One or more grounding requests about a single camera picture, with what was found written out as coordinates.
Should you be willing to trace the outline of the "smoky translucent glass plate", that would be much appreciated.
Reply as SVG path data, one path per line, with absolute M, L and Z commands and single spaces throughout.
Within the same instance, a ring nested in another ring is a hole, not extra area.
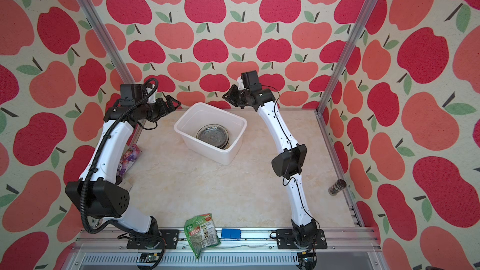
M 197 132 L 196 138 L 204 143 L 224 150 L 228 147 L 230 135 L 224 126 L 209 124 Z

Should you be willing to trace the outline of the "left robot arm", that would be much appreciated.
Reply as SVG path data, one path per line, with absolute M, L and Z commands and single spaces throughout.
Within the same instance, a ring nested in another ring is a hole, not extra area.
M 65 188 L 86 232 L 98 234 L 113 225 L 124 231 L 134 246 L 149 250 L 166 247 L 156 219 L 131 206 L 129 192 L 116 181 L 124 147 L 135 126 L 142 120 L 156 123 L 180 106 L 172 96 L 154 101 L 138 97 L 118 99 L 107 110 L 102 137 L 91 161 L 77 181 L 67 183 Z

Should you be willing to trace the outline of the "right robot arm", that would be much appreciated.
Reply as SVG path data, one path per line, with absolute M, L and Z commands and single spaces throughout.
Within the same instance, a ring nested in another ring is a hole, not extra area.
M 301 172 L 308 152 L 306 145 L 291 134 L 274 94 L 262 86 L 256 71 L 242 73 L 222 98 L 235 107 L 252 107 L 266 124 L 278 152 L 271 165 L 287 191 L 294 243 L 300 249 L 312 249 L 320 225 L 310 213 L 303 189 Z

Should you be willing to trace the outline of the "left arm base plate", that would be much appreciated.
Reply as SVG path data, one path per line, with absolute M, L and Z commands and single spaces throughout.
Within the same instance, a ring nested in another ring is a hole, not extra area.
M 159 236 L 131 232 L 128 234 L 128 250 L 175 250 L 180 230 L 160 229 Z

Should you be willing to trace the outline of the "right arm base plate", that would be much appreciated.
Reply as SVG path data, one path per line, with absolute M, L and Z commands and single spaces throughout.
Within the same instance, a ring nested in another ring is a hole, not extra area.
M 322 229 L 300 233 L 293 229 L 277 229 L 269 237 L 276 241 L 279 250 L 326 250 L 328 244 Z

